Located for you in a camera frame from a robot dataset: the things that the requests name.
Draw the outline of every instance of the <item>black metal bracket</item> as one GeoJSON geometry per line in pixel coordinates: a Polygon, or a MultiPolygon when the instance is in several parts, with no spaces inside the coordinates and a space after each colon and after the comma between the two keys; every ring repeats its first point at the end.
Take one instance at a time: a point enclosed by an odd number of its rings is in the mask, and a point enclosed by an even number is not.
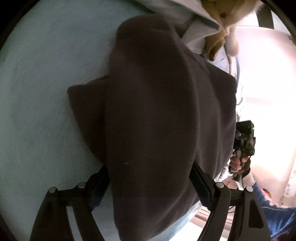
{"type": "Polygon", "coordinates": [[[198,241],[220,240],[230,206],[236,207],[228,241],[271,241],[264,213],[252,187],[243,191],[228,189],[223,183],[215,183],[195,162],[189,177],[202,205],[211,211],[198,241]]]}
{"type": "Polygon", "coordinates": [[[79,232],[84,241],[104,241],[91,214],[99,206],[109,186],[110,179],[105,166],[93,174],[86,183],[73,189],[48,190],[33,225],[30,241],[74,241],[67,207],[73,207],[79,232]]]}
{"type": "MultiPolygon", "coordinates": [[[[268,226],[251,187],[243,191],[228,189],[223,183],[215,183],[194,162],[189,176],[202,205],[210,216],[198,241],[219,241],[230,206],[236,206],[228,241],[270,241],[268,226]]],[[[48,190],[38,211],[30,241],[74,241],[70,228],[67,206],[72,206],[77,226],[84,241],[104,241],[91,214],[99,206],[110,179],[105,166],[93,174],[86,183],[73,189],[48,190]]]]}

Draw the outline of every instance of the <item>folded cloth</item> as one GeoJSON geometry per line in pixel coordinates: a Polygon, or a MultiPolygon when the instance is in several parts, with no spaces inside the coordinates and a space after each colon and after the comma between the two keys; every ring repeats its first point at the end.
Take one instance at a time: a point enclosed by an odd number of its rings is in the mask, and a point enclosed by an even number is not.
{"type": "Polygon", "coordinates": [[[107,166],[121,240],[148,240],[199,199],[196,161],[216,177],[232,154],[235,79],[191,52],[165,17],[117,30],[109,75],[68,89],[85,142],[107,166]]]}
{"type": "Polygon", "coordinates": [[[136,0],[149,10],[162,14],[175,27],[182,42],[201,54],[205,37],[219,32],[219,23],[202,7],[200,0],[136,0]]]}

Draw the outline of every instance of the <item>person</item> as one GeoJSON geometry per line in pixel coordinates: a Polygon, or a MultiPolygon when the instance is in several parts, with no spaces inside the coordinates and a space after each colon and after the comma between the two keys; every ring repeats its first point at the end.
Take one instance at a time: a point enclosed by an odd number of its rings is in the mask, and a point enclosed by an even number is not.
{"type": "MultiPolygon", "coordinates": [[[[230,158],[230,168],[233,173],[242,172],[240,160],[233,155],[230,158]]],[[[273,204],[271,194],[267,189],[260,189],[250,169],[244,170],[243,185],[251,186],[263,209],[272,241],[296,240],[296,207],[282,208],[273,204]]]]}

